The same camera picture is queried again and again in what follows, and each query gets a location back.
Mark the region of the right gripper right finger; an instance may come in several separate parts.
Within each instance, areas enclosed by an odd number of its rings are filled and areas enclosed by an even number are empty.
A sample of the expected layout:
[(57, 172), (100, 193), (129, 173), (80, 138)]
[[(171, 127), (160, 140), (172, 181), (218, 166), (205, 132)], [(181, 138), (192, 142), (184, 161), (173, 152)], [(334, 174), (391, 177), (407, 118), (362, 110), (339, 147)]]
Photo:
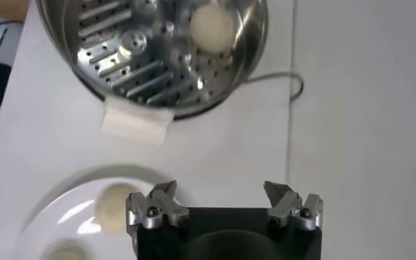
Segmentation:
[(305, 200), (286, 184), (265, 181), (263, 184), (271, 203), (267, 210), (269, 223), (285, 228), (294, 222), (298, 230), (321, 229), (323, 225), (323, 200), (317, 194), (309, 194)]

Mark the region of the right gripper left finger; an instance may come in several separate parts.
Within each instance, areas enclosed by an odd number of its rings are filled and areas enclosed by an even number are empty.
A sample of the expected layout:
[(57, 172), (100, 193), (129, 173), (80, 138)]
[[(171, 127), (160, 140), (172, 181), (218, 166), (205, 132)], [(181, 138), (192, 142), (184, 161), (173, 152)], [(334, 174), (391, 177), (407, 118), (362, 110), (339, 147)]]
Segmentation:
[(156, 184), (147, 196), (141, 192), (126, 197), (126, 229), (141, 226), (147, 230), (168, 225), (183, 228), (189, 224), (189, 209), (174, 201), (177, 181)]

